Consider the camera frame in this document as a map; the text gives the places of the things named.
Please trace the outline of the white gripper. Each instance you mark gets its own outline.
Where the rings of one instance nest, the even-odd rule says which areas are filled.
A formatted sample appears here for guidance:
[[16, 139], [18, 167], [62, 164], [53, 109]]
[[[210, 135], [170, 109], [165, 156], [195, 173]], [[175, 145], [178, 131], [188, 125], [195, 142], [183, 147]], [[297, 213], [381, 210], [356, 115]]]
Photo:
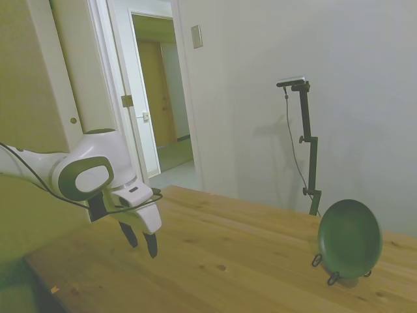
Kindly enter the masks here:
[[155, 232], [162, 226], [162, 221], [152, 197], [152, 189], [141, 181], [110, 189], [109, 214], [120, 221], [121, 230], [132, 248], [138, 246], [133, 229], [142, 231], [149, 255], [155, 258], [158, 255]]

